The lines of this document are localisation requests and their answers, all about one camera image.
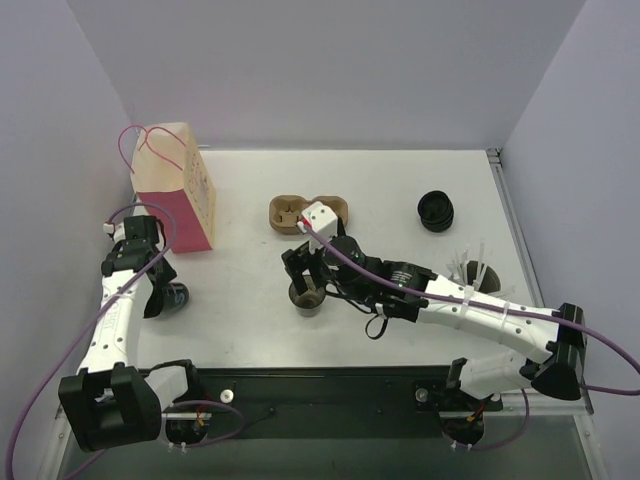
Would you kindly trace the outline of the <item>black paper cup with lettering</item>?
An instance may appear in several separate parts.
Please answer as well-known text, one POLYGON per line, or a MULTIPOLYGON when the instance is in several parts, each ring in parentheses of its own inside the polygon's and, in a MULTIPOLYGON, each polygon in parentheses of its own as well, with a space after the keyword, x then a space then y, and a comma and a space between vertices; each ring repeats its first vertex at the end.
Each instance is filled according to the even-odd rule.
POLYGON ((190 300, 188 287, 180 282, 171 282, 161 289, 161 313, 173 313, 184 308, 190 300))

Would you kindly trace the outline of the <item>dark cup with EAT print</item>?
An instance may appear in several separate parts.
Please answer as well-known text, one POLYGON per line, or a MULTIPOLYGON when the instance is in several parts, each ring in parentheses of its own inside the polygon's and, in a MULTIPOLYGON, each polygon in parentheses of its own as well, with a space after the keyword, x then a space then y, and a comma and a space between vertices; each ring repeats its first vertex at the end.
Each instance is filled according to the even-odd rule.
POLYGON ((324 287, 316 286, 310 276, 304 276, 303 279, 307 289, 300 294, 297 292, 295 284, 291 283, 288 289, 289 300, 299 315, 312 317, 320 311, 321 305, 326 299, 326 290, 324 287))

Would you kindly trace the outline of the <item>stack of black cup lids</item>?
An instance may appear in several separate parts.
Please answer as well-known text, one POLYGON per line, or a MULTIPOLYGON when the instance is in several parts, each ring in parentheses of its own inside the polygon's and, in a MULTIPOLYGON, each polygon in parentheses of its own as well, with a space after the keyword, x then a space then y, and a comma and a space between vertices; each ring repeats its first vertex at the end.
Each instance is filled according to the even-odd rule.
POLYGON ((445 192, 433 190, 420 198, 417 214, 424 228, 432 233, 442 233, 451 227, 455 211, 445 192))

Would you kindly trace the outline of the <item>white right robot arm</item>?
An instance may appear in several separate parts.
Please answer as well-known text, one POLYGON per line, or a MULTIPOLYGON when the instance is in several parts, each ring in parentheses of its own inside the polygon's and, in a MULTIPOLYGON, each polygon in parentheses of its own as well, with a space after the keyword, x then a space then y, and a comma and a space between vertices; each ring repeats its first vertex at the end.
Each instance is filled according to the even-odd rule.
POLYGON ((344 300, 385 319, 446 326, 505 347, 503 354, 452 363, 443 394, 454 407, 526 388, 565 401, 582 396, 585 341, 574 305, 548 310, 509 303, 427 268, 368 256, 347 235, 328 247, 304 243, 281 259, 298 294, 331 284, 344 300))

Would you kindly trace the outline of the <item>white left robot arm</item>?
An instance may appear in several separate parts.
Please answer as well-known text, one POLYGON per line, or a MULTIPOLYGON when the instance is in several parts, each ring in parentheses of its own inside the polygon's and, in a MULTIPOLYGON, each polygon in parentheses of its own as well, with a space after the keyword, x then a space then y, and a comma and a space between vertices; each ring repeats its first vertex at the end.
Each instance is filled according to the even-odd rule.
POLYGON ((164 226, 151 215, 110 225, 112 250, 101 264, 104 315, 73 376, 61 379, 58 396, 84 452, 155 440, 162 414, 174 404, 190 411, 204 388, 190 360, 160 363, 148 373, 135 365, 142 323, 183 309, 190 293, 158 245, 164 226))

